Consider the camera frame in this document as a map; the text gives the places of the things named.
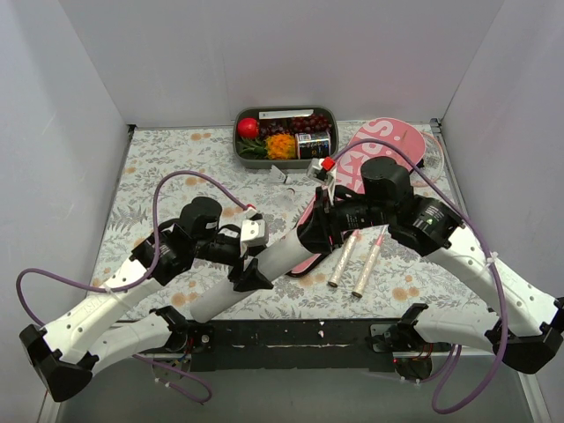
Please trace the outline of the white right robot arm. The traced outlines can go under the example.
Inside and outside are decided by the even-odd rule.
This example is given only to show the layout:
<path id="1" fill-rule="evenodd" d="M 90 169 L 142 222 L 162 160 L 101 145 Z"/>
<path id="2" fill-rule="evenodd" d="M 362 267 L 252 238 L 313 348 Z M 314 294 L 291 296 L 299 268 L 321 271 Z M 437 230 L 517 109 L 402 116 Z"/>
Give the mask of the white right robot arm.
<path id="1" fill-rule="evenodd" d="M 409 172 L 392 158 L 377 157 L 360 167 L 362 193 L 336 183 L 331 158 L 314 159 L 308 177 L 322 185 L 312 212 L 298 227 L 301 243 L 316 254 L 343 244 L 343 234 L 386 226 L 390 237 L 441 266 L 486 303 L 484 312 L 465 314 L 415 303 L 383 334 L 382 349 L 419 350 L 449 343 L 498 353 L 507 366 L 535 374 L 563 344 L 563 300 L 523 280 L 480 243 L 460 215 L 445 203 L 414 193 Z"/>

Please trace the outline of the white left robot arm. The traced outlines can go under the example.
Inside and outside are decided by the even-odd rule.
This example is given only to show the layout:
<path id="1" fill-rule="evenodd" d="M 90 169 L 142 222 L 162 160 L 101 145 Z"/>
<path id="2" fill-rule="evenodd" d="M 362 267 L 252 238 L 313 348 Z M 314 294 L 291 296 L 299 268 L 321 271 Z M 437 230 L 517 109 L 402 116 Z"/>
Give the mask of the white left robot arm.
<path id="1" fill-rule="evenodd" d="M 197 259 L 240 271 L 246 249 L 268 241 L 267 224 L 252 208 L 240 225 L 221 225 L 221 205 L 197 197 L 176 219 L 137 245 L 121 267 L 72 310 L 45 325 L 30 324 L 19 334 L 26 355 L 56 402 L 83 390 L 106 367 L 136 353 L 182 353 L 197 345 L 195 324 L 175 308 L 157 308 L 135 322 L 115 323 L 146 297 L 188 271 Z"/>

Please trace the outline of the white shuttlecock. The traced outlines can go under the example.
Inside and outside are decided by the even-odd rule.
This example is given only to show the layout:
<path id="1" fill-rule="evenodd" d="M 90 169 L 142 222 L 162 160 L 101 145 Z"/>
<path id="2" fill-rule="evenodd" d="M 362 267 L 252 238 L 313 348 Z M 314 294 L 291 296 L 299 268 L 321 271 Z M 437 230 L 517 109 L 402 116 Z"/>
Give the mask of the white shuttlecock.
<path id="1" fill-rule="evenodd" d="M 270 172 L 269 172 L 269 182 L 271 183 L 279 183 L 279 184 L 287 184 L 290 181 L 290 177 L 288 174 L 283 172 L 278 167 L 272 165 Z"/>

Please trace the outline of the white shuttlecock tube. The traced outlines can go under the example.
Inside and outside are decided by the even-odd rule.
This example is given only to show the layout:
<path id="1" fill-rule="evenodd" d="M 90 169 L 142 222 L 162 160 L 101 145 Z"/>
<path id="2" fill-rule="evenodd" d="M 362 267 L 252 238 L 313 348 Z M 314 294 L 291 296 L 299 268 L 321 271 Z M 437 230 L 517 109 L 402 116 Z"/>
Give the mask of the white shuttlecock tube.
<path id="1" fill-rule="evenodd" d="M 189 308 L 199 323 L 209 322 L 252 293 L 271 290 L 273 282 L 313 254 L 300 242 L 293 229 L 255 256 L 233 279 L 224 279 L 205 291 Z"/>

